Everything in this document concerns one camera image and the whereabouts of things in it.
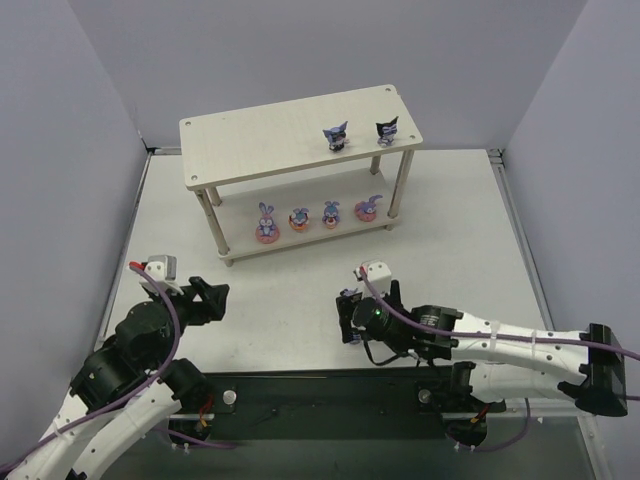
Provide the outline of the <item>purple bunny black bow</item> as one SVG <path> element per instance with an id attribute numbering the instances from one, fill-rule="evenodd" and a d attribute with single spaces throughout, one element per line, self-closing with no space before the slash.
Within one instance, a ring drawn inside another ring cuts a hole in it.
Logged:
<path id="1" fill-rule="evenodd" d="M 354 288 L 354 289 L 346 288 L 340 292 L 340 297 L 347 299 L 349 301 L 355 302 L 355 301 L 359 301 L 362 298 L 362 293 L 359 291 L 358 288 Z"/>

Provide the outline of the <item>sitting bunny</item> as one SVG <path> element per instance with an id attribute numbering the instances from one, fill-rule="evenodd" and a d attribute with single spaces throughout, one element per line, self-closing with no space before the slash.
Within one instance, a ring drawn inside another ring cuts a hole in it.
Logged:
<path id="1" fill-rule="evenodd" d="M 255 237 L 261 244 L 273 244 L 280 237 L 280 229 L 273 217 L 274 207 L 260 202 L 259 209 L 261 216 L 255 230 Z"/>

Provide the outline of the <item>bunny holding strawberry cake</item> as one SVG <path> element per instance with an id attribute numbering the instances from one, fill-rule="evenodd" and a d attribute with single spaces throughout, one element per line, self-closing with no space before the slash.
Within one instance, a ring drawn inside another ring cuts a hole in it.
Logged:
<path id="1" fill-rule="evenodd" d="M 338 201 L 326 201 L 322 216 L 322 223 L 328 229 L 334 229 L 340 222 Z"/>

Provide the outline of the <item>purple bunny with sunglasses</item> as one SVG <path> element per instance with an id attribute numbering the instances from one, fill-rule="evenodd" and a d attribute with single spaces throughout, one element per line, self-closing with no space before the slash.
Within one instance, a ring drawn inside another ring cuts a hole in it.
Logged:
<path id="1" fill-rule="evenodd" d="M 347 126 L 348 122 L 345 121 L 338 126 L 322 130 L 330 151 L 339 152 L 348 144 Z"/>

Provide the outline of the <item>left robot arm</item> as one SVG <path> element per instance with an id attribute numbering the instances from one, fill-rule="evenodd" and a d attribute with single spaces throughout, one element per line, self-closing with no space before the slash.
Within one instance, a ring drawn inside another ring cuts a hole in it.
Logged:
<path id="1" fill-rule="evenodd" d="M 179 287 L 145 276 L 149 298 L 130 308 L 115 332 L 90 354 L 39 442 L 5 464 L 8 479 L 88 479 L 99 458 L 126 451 L 164 418 L 185 410 L 208 415 L 214 388 L 175 354 L 189 326 L 220 321 L 230 288 L 190 278 Z"/>

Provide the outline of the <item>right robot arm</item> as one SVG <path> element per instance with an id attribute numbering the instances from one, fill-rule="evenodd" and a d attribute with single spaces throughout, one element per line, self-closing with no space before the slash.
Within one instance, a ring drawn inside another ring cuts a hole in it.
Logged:
<path id="1" fill-rule="evenodd" d="M 570 401 L 593 415 L 628 413 L 625 360 L 606 325 L 561 332 L 434 305 L 405 310 L 398 281 L 381 298 L 345 289 L 335 303 L 343 342 L 383 343 L 394 360 L 450 361 L 463 371 L 453 384 L 479 402 L 547 398 Z"/>

